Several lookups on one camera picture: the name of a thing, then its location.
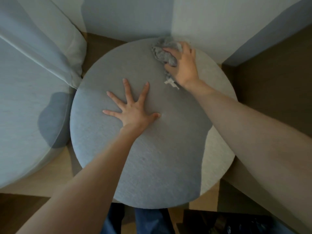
microfiber towel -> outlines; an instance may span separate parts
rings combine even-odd
[[[171,53],[164,51],[162,48],[173,48],[178,50],[179,52],[182,52],[182,46],[180,43],[173,40],[172,37],[161,37],[157,39],[157,42],[152,45],[152,53],[154,57],[166,64],[169,63],[170,66],[176,67],[177,66],[177,59],[171,55]],[[170,84],[172,87],[176,87],[179,89],[179,87],[175,84],[174,78],[172,75],[165,70],[165,75],[167,81],[165,81],[165,84]]]

finger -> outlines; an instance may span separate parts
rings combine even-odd
[[[192,55],[193,59],[196,58],[196,50],[195,49],[191,49],[191,55]]]
[[[140,94],[140,97],[138,98],[138,102],[142,105],[144,105],[147,92],[149,91],[149,83],[146,82],[146,84],[143,87],[142,93]]]
[[[113,111],[110,111],[110,110],[103,110],[103,113],[106,114],[106,115],[109,115],[109,116],[116,117],[118,119],[120,119],[120,117],[121,117],[121,113],[113,112]]]
[[[124,91],[126,94],[126,99],[127,99],[127,103],[134,103],[132,94],[131,94],[131,89],[130,89],[130,84],[128,82],[127,79],[123,79],[122,82],[124,83]]]
[[[149,121],[150,121],[150,123],[153,123],[154,121],[156,121],[160,117],[161,117],[160,113],[153,113],[153,114],[149,115]]]
[[[190,54],[191,53],[191,48],[187,42],[180,42],[183,48],[183,53]]]
[[[176,76],[177,75],[177,67],[170,66],[168,63],[165,64],[165,69],[168,71],[171,75]]]
[[[121,101],[119,98],[116,97],[115,94],[113,94],[110,91],[107,91],[106,94],[108,95],[108,97],[110,97],[116,104],[117,106],[121,109],[124,110],[126,105],[123,103],[123,101]]]
[[[171,53],[177,60],[181,59],[181,53],[173,48],[163,48],[166,52]]]

pant leg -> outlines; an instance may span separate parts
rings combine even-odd
[[[175,234],[168,209],[135,208],[137,234]]]
[[[100,234],[120,234],[121,221],[124,217],[124,204],[111,203]]]

leg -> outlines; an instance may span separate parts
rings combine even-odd
[[[100,234],[120,234],[124,217],[124,204],[112,203]]]
[[[175,234],[168,209],[135,208],[137,234]]]

person's right hand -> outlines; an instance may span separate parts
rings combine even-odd
[[[196,52],[191,49],[188,43],[180,42],[183,52],[172,48],[163,48],[166,52],[170,52],[177,59],[177,67],[165,64],[165,69],[175,78],[177,83],[182,87],[188,87],[192,81],[199,80],[197,67],[195,63]]]

